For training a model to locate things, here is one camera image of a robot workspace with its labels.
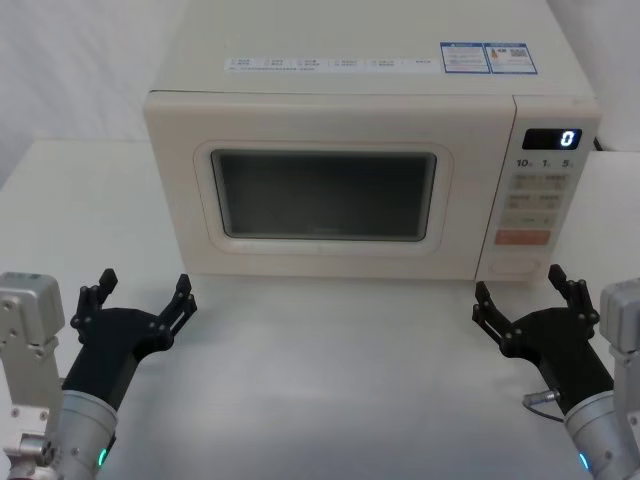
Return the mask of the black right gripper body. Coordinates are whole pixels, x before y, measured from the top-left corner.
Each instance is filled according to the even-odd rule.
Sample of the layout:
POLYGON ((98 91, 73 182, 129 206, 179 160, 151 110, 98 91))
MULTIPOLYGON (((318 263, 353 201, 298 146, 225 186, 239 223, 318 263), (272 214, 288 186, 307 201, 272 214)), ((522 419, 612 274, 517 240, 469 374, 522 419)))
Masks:
POLYGON ((590 344, 598 321, 593 309, 532 312, 502 335, 502 354, 533 364, 548 389, 559 395, 556 403, 566 414, 582 401, 613 390, 613 378, 590 344))

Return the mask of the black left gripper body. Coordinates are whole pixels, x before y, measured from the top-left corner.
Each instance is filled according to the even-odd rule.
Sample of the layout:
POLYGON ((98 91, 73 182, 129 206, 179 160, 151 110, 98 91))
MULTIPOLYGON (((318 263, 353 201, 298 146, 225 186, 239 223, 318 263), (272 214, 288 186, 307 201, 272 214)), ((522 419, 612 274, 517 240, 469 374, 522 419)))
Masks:
POLYGON ((125 308, 79 313, 71 320, 81 350, 62 389, 96 397, 118 410, 139 363, 171 347, 171 330, 153 314, 125 308))

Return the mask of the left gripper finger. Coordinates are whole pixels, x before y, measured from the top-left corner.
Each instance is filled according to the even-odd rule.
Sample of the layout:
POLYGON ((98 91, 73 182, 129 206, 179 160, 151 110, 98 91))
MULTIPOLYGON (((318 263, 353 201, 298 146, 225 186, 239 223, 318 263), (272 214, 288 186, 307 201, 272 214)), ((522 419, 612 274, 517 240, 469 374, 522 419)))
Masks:
POLYGON ((106 299, 112 294, 118 278, 112 268, 105 269, 96 285, 82 286, 79 290, 78 303, 70 325, 77 331, 78 341, 85 342, 85 330, 96 312, 102 310, 106 299))
POLYGON ((151 334, 152 350, 170 349, 177 334, 196 311, 197 304, 192 294, 190 278, 187 274, 181 274, 172 299, 156 317, 151 334))

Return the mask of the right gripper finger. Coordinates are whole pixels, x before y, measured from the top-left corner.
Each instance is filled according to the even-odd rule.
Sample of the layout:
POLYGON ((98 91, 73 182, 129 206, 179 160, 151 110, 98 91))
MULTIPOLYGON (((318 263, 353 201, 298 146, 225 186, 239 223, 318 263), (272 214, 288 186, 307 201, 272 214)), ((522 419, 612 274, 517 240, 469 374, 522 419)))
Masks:
POLYGON ((472 320, 498 345, 503 356, 524 358, 521 325, 502 314, 484 282, 476 283, 475 299, 472 320))
POLYGON ((570 313, 577 318, 578 325, 584 329, 586 339, 593 338, 594 327, 599 322, 599 313, 593 306, 586 281, 569 279, 559 264, 550 266, 548 280, 563 297, 570 313))

